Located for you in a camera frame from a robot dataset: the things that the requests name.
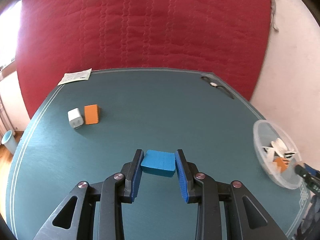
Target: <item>green table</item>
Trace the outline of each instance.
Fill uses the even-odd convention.
[[[88,81],[56,87],[13,157],[6,212],[18,239],[32,239],[79,181],[103,181],[130,162],[138,148],[181,148],[189,162],[216,181],[240,180],[292,236],[307,207],[305,186],[288,190],[268,178],[252,140],[252,126],[263,117],[238,93],[233,91],[232,100],[201,74],[223,84],[208,73],[144,68],[95,71]],[[67,112],[91,104],[100,106],[100,122],[72,129]],[[143,174],[135,202],[123,204],[125,237],[191,240],[196,216],[197,205],[183,201],[176,174]]]

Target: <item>white charger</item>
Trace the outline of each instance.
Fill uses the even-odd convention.
[[[83,118],[80,114],[79,108],[72,109],[68,112],[69,124],[72,128],[78,128],[83,125]]]

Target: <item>clear plastic container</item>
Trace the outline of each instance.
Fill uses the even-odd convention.
[[[262,147],[271,147],[271,141],[280,138],[289,151],[298,152],[291,159],[288,168],[280,172],[280,167],[276,163],[267,160],[267,153]],[[295,163],[302,161],[301,155],[289,137],[278,125],[267,120],[258,120],[253,125],[253,144],[258,160],[274,183],[288,189],[300,187],[302,178],[294,172]]]

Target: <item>window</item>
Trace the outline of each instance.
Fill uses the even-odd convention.
[[[14,61],[20,27],[21,5],[22,2],[19,1],[0,15],[0,68]]]

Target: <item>quilted fabric backdrop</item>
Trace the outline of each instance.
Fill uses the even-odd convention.
[[[270,0],[23,0],[16,60],[30,117],[66,72],[171,67],[214,72],[249,99]]]

